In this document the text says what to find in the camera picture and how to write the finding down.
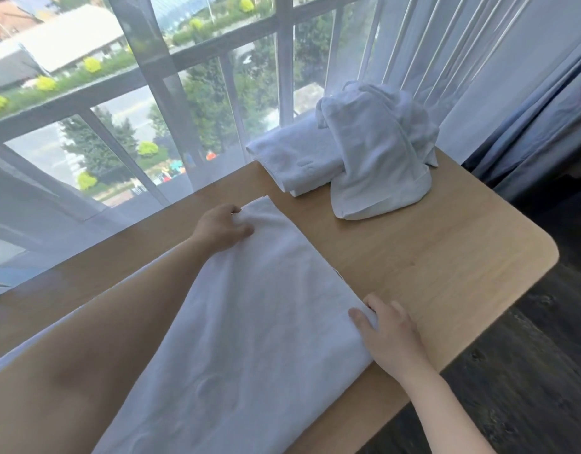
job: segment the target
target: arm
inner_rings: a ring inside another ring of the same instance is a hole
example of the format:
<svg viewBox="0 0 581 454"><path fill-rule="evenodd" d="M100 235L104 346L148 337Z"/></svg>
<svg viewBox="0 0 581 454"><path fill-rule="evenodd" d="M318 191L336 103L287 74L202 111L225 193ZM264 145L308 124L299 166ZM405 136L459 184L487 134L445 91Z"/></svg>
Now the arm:
<svg viewBox="0 0 581 454"><path fill-rule="evenodd" d="M90 453L158 349L204 263L252 234L222 205L0 372L0 452Z"/></svg>
<svg viewBox="0 0 581 454"><path fill-rule="evenodd" d="M349 315L373 359L404 388L415 406L433 454L493 454L444 379L430 364L415 323L404 308L370 294L364 303L377 313L379 330L358 309Z"/></svg>

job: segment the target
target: hand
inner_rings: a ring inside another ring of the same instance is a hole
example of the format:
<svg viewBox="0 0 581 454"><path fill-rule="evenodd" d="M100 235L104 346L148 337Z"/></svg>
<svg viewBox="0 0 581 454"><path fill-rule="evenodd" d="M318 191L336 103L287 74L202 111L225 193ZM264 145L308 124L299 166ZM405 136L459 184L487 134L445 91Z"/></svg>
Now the hand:
<svg viewBox="0 0 581 454"><path fill-rule="evenodd" d="M397 302L391 305L371 293L364 298L379 321L379 330L372 328L370 321L359 309L350 309L349 317L358 328L364 345L372 358L400 385L418 378L421 374L434 371L421 337L406 310Z"/></svg>
<svg viewBox="0 0 581 454"><path fill-rule="evenodd" d="M204 244L210 253L227 250L255 232L250 224L234 223L232 214L238 212L240 208L233 204L223 204L209 210L198 220L192 239Z"/></svg>

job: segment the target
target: wooden table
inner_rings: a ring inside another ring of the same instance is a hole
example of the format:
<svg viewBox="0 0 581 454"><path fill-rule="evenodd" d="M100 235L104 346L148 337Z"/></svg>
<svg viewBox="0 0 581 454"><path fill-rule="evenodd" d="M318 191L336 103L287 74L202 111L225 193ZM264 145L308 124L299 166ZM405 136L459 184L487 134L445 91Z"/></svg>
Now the wooden table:
<svg viewBox="0 0 581 454"><path fill-rule="evenodd" d="M269 195L359 297L403 303L444 368L557 261L552 239L442 153L417 204L363 221L334 217L329 188L282 193L251 163L0 296L0 356L188 237L224 201ZM407 403L370 366L289 453L354 453Z"/></svg>

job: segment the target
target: road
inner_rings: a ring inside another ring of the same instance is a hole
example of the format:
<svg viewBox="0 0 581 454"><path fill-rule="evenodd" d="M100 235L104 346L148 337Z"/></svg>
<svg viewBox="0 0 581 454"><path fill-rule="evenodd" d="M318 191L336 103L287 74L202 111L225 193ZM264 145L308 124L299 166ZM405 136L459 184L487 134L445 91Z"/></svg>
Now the road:
<svg viewBox="0 0 581 454"><path fill-rule="evenodd" d="M152 93L145 86L113 98L99 107L112 113L115 124L120 124L128 118L135 129L135 139L142 142L151 141L155 135L148 117L153 103ZM71 186L76 186L75 176L71 170L74 156L66 155L62 149L65 143L58 124L55 123L10 140L7 145L46 173Z"/></svg>

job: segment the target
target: white towel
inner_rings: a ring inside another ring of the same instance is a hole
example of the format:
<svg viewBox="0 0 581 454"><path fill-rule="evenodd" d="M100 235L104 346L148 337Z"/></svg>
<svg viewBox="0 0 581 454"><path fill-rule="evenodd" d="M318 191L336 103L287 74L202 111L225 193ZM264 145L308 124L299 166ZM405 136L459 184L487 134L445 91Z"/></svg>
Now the white towel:
<svg viewBox="0 0 581 454"><path fill-rule="evenodd" d="M371 313L296 226L268 197L237 218L95 454L283 453L370 363Z"/></svg>
<svg viewBox="0 0 581 454"><path fill-rule="evenodd" d="M246 149L282 191L290 191L295 197L330 182L343 170L330 130L318 129L314 114L268 132Z"/></svg>
<svg viewBox="0 0 581 454"><path fill-rule="evenodd" d="M322 98L317 113L319 125L331 129L345 167L331 182L335 216L369 218L413 204L429 191L425 162L437 163L437 130L408 94L350 83Z"/></svg>

